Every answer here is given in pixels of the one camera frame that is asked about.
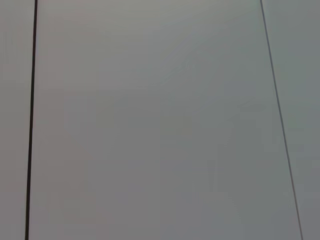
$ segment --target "thin black line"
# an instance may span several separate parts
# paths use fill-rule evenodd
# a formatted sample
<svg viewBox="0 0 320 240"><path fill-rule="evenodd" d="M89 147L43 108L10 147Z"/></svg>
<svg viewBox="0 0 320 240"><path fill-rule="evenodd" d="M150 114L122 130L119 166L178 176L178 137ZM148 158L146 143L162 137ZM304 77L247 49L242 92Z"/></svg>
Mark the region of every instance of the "thin black line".
<svg viewBox="0 0 320 240"><path fill-rule="evenodd" d="M295 184L294 184L294 178L293 178L293 175L292 175L292 169L291 169L291 163L290 163L290 157L289 157L289 151L288 151L288 144L287 144L287 138L286 138L286 132L285 132L285 125L284 125L284 120L283 120L283 117L282 117L282 112L281 112L281 107L280 107L280 101L279 101L279 95L278 95L278 88L277 88L276 76L275 76L275 70L274 70L274 63L273 63L273 61L272 61L272 56L271 56L271 48L270 48L268 31L267 31L267 24L266 24L266 17L265 17L264 5L263 5L263 3L262 3L262 0L260 0L260 4L261 4L262 16L263 16L263 24L264 24L265 36L266 36L266 41L267 41L268 49L269 49L269 57L270 57L270 63L271 63L271 69L272 69L272 76L273 76L273 82L274 82L274 88L275 88L275 95L276 95L276 101L277 101L278 108L279 108L280 121L281 121L282 133L283 133L283 138L284 138L284 145L285 145L286 156L287 156L288 165L289 165L291 185L292 185L292 189L293 189L293 197L294 197L296 214L297 214L297 218L298 218L300 236L301 236L301 240L304 240L304 237L303 237L303 234L302 234L302 228L301 228L301 221L300 221L299 209L298 209L296 189L295 189Z"/></svg>
<svg viewBox="0 0 320 240"><path fill-rule="evenodd" d="M37 38L37 10L38 0L34 0L33 17L33 44L32 44L32 73L31 73L31 98L30 98L30 126L29 126L29 150L28 170L26 180L26 204L25 204L25 235L24 239L29 240L29 218L30 218L30 189L31 189L31 156L32 156L32 132L34 125L34 96L35 96L35 63L36 63L36 38Z"/></svg>

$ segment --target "gray surface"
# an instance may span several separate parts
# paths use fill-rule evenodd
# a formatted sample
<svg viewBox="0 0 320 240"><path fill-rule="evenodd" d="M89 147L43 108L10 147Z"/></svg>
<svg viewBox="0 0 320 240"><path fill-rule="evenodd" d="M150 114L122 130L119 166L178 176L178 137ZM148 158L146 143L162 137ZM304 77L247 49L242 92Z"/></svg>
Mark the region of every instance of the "gray surface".
<svg viewBox="0 0 320 240"><path fill-rule="evenodd" d="M33 0L0 0L0 239L25 237Z"/></svg>
<svg viewBox="0 0 320 240"><path fill-rule="evenodd" d="M265 0L304 240L320 238L320 1Z"/></svg>
<svg viewBox="0 0 320 240"><path fill-rule="evenodd" d="M42 0L32 240L298 240L259 1Z"/></svg>

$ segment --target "white wall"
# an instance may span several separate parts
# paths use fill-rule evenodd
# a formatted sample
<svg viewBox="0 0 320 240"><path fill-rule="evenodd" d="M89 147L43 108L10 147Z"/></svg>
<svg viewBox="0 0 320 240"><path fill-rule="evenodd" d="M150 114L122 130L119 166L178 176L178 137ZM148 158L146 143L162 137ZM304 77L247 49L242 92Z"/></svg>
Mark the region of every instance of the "white wall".
<svg viewBox="0 0 320 240"><path fill-rule="evenodd" d="M0 1L0 239L25 237L33 0Z"/></svg>
<svg viewBox="0 0 320 240"><path fill-rule="evenodd" d="M30 239L298 240L257 0L41 0Z"/></svg>
<svg viewBox="0 0 320 240"><path fill-rule="evenodd" d="M265 0L304 240L320 236L320 1Z"/></svg>

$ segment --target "white panel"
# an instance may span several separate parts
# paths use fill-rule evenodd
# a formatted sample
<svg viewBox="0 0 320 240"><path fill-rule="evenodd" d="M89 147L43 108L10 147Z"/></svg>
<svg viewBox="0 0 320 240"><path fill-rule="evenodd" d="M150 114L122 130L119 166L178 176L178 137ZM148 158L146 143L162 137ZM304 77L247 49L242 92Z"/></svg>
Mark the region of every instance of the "white panel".
<svg viewBox="0 0 320 240"><path fill-rule="evenodd" d="M265 0L304 240L320 239L320 1Z"/></svg>
<svg viewBox="0 0 320 240"><path fill-rule="evenodd" d="M34 0L0 0L0 239L25 237Z"/></svg>
<svg viewBox="0 0 320 240"><path fill-rule="evenodd" d="M256 0L42 0L32 240L298 240Z"/></svg>

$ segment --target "black line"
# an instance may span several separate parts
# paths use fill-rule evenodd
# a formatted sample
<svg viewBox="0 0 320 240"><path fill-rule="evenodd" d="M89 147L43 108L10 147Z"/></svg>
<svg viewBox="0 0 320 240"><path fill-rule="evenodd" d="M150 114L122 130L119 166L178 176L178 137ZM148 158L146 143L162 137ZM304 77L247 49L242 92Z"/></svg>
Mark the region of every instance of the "black line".
<svg viewBox="0 0 320 240"><path fill-rule="evenodd" d="M272 69L272 76L273 76L273 82L274 82L274 88L275 88L275 95L276 95L276 101L277 101L278 108L279 108L280 121L281 121L282 133L283 133L283 138L284 138L284 146L285 146L286 156L287 156L288 165L289 165L291 185L292 185L292 189L293 189L293 197L294 197L296 214L297 214L297 218L298 218L300 236L301 236L301 240L304 240L304 237L303 237L303 234L302 234L302 228L301 228L299 209L298 209L296 189L295 189L295 184L294 184L294 178L293 178L293 175L292 175L292 168L291 168L289 151L288 151L288 144L287 144L287 138L286 138L286 132L285 132L285 125L284 125L284 120L283 120L283 117L282 117L282 112L281 112L281 107L280 107L278 88L277 88L277 82L276 82L276 76L275 76L275 70L274 70L274 63L273 63L272 56L271 56L271 48L270 48L268 31L267 31L267 24L266 24L264 5L262 3L262 0L260 0L260 4L261 4L262 16L263 16L263 24L264 24L265 36L266 36L266 41L267 41L267 45L268 45L268 49L269 49L269 57L270 57L270 63L271 63L271 69Z"/></svg>
<svg viewBox="0 0 320 240"><path fill-rule="evenodd" d="M30 123L30 126L29 126L29 150L28 150L28 170L27 170L27 180L26 180L26 204L25 204L25 235L24 235L24 239L25 240L29 240L32 132L33 132L33 125L34 125L37 10L38 10L38 0L34 0L33 43L32 43L32 72L31 72L31 98L30 98L30 122L29 122Z"/></svg>

